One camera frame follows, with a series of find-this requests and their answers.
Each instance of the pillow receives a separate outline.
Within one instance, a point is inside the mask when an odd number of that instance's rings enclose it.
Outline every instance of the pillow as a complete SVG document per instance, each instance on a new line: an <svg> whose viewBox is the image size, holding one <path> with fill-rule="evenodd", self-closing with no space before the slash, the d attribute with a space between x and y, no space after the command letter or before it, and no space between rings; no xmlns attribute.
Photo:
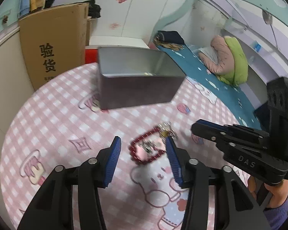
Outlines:
<svg viewBox="0 0 288 230"><path fill-rule="evenodd" d="M225 76L219 76L218 79L223 82L226 82L225 80L227 80L231 85L238 86L239 84L245 83L247 81L247 59L239 41L235 37L225 36L224 38L233 54L235 60L235 71L233 77L231 77L230 79Z"/></svg>
<svg viewBox="0 0 288 230"><path fill-rule="evenodd" d="M216 50L218 55L218 65L212 62L205 54L198 53L205 66L214 74L224 75L234 72L235 61L223 37L217 35L211 41L211 46Z"/></svg>

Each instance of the person's hand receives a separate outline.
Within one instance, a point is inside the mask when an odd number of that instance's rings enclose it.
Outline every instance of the person's hand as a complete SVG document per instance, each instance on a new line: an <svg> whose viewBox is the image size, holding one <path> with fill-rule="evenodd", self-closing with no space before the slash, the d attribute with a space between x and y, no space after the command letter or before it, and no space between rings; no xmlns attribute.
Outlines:
<svg viewBox="0 0 288 230"><path fill-rule="evenodd" d="M288 197L288 180L282 180L275 187L269 186L267 184L264 184L264 186L273 194L267 208L278 208L286 201ZM256 199L256 182L253 176L250 176L248 179L247 188L251 192L252 196Z"/></svg>

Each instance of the cardboard box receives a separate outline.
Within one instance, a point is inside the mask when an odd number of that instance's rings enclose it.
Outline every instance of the cardboard box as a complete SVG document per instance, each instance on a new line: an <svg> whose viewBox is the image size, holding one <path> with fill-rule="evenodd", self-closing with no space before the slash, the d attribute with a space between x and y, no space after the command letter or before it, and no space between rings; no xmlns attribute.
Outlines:
<svg viewBox="0 0 288 230"><path fill-rule="evenodd" d="M20 42L35 90L84 64L88 3L56 6L19 20Z"/></svg>
<svg viewBox="0 0 288 230"><path fill-rule="evenodd" d="M91 22L92 22L92 17L88 17L87 19L87 33L86 33L86 38L85 38L85 45L89 46L90 45L90 38L91 38Z"/></svg>

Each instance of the green pillow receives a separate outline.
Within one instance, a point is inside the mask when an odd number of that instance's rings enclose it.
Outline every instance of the green pillow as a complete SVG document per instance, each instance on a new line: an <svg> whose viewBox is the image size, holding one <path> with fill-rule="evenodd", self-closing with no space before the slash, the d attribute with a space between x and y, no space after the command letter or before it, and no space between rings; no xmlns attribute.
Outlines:
<svg viewBox="0 0 288 230"><path fill-rule="evenodd" d="M218 79L228 85L238 86L245 83L248 76L248 64L242 47L235 37L225 36L226 44L233 54L235 69L228 74L218 76Z"/></svg>

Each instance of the dark bag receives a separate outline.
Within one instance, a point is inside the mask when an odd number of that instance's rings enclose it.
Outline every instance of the dark bag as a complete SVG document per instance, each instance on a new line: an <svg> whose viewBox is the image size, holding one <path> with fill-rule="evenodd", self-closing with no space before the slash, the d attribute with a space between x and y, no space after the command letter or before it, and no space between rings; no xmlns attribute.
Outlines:
<svg viewBox="0 0 288 230"><path fill-rule="evenodd" d="M184 45L185 42L177 31L158 31L156 35L161 42Z"/></svg>
<svg viewBox="0 0 288 230"><path fill-rule="evenodd" d="M92 18L99 18L101 8L99 5L95 4L95 0L88 0L84 2L89 3L88 16L91 16Z"/></svg>

